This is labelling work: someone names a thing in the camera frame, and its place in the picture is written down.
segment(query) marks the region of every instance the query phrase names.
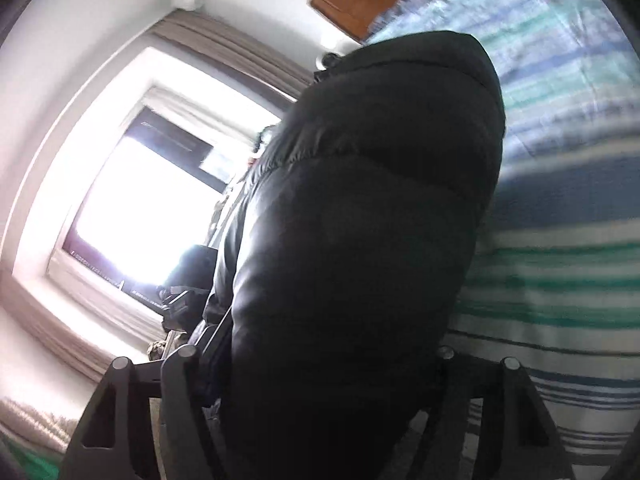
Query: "green fabric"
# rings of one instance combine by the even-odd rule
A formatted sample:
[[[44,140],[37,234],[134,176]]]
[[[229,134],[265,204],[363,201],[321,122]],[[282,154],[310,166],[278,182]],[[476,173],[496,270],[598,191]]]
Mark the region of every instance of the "green fabric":
[[[56,480],[58,478],[58,466],[56,464],[18,446],[7,438],[3,440],[29,480]]]

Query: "white window frame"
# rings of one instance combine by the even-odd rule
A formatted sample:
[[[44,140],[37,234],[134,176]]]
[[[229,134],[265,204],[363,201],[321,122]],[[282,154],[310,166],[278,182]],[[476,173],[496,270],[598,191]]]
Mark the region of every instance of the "white window frame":
[[[229,127],[199,102],[212,82],[241,90],[195,56],[143,36],[76,94],[41,144],[14,201],[0,256],[4,304],[17,309],[26,300],[35,312],[53,314],[77,334],[79,346],[134,362],[146,359],[148,343],[164,337],[161,316],[75,261],[62,243],[102,165],[143,106],[207,142],[252,145],[254,132]],[[213,139],[212,127],[222,137]],[[82,361],[82,351],[75,358]]]

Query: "striped bedsheet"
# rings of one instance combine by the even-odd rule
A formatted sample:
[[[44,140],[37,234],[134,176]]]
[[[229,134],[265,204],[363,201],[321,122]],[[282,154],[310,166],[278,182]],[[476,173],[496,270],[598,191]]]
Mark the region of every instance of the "striped bedsheet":
[[[478,38],[507,113],[446,341],[516,356],[577,477],[600,478],[640,418],[640,62],[601,0],[432,0],[369,43],[425,30]]]

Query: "wall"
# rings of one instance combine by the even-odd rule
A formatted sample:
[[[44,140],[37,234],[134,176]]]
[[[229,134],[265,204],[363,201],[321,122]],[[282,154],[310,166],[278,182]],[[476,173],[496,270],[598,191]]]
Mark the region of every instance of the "wall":
[[[308,1],[205,0],[204,11],[314,70],[322,52],[335,48],[343,54],[357,44],[309,7]]]
[[[115,52],[170,10],[171,0],[29,4],[0,48],[0,233],[33,156],[60,112]],[[57,406],[65,415],[78,416],[91,381],[47,352],[1,307],[0,326],[0,397],[44,409]]]

